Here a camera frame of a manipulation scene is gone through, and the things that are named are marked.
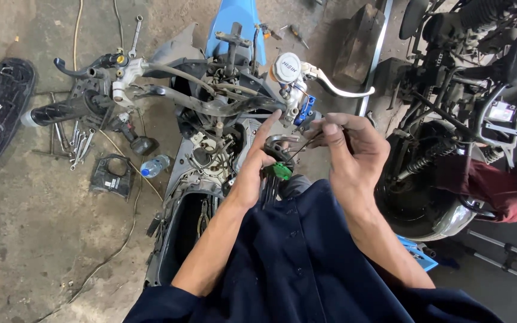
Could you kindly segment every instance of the brake fluid reservoir cap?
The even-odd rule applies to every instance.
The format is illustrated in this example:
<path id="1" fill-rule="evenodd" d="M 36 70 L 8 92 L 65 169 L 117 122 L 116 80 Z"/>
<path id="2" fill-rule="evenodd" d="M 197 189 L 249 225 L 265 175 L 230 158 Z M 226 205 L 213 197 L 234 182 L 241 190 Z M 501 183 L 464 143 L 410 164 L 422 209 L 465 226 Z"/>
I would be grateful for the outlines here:
<path id="1" fill-rule="evenodd" d="M 273 65 L 273 75 L 279 83 L 288 84 L 300 77 L 300 59 L 293 53 L 280 54 Z"/>

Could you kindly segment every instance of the wooden block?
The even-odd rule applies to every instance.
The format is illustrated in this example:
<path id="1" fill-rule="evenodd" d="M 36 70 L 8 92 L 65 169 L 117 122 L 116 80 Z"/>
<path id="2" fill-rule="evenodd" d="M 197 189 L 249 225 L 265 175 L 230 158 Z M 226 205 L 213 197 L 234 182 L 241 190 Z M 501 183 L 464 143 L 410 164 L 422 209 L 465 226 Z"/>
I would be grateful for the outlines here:
<path id="1" fill-rule="evenodd" d="M 384 14 L 366 4 L 350 19 L 338 59 L 334 65 L 334 80 L 342 84 L 363 84 L 368 75 Z"/>

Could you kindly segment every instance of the brake lever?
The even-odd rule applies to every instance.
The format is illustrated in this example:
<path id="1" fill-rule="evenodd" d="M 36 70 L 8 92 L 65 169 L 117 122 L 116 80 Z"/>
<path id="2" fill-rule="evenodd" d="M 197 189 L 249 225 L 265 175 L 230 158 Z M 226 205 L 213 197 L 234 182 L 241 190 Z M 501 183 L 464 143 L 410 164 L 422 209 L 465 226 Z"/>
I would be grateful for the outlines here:
<path id="1" fill-rule="evenodd" d="M 326 77 L 326 74 L 321 69 L 311 65 L 310 63 L 302 62 L 302 72 L 304 73 L 307 79 L 316 80 L 317 83 L 319 83 L 320 85 L 322 85 L 322 87 L 325 88 L 325 90 L 339 97 L 364 98 L 373 94 L 375 91 L 374 87 L 370 87 L 370 90 L 368 90 L 368 92 L 362 93 L 353 93 L 340 90 L 330 82 L 328 77 Z"/>

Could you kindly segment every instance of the red cloth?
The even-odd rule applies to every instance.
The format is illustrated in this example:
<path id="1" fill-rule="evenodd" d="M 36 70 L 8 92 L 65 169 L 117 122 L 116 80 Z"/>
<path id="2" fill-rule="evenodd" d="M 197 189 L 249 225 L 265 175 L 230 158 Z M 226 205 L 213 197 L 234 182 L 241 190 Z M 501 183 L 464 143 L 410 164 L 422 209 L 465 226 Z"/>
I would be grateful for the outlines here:
<path id="1" fill-rule="evenodd" d="M 436 166 L 436 188 L 489 203 L 496 210 L 493 222 L 517 222 L 515 174 L 463 155 L 439 157 Z"/>

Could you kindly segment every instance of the plastic bottle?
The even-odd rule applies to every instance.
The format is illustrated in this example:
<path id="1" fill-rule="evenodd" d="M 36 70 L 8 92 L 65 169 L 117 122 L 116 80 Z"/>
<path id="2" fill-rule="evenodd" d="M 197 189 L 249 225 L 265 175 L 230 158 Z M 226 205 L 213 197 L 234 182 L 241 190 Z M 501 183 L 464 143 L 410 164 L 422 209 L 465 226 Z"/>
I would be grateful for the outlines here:
<path id="1" fill-rule="evenodd" d="M 141 175 L 146 178 L 153 178 L 169 167 L 171 159 L 167 155 L 155 156 L 141 165 Z"/>

